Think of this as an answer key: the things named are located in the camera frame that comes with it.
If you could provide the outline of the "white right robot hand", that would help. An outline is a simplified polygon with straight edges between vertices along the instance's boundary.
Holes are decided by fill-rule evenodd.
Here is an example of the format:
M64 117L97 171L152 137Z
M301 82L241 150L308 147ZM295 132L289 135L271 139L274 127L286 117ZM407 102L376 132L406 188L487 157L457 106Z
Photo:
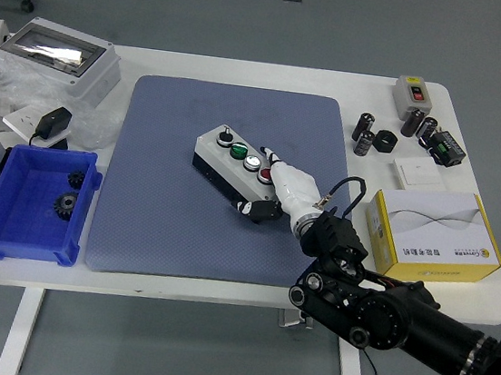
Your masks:
M290 217L293 235L300 238L323 211L319 207L321 196L315 179L282 161L271 149L261 147L260 150L270 162L270 178L277 199L233 202L232 206L253 222L275 221L285 213Z

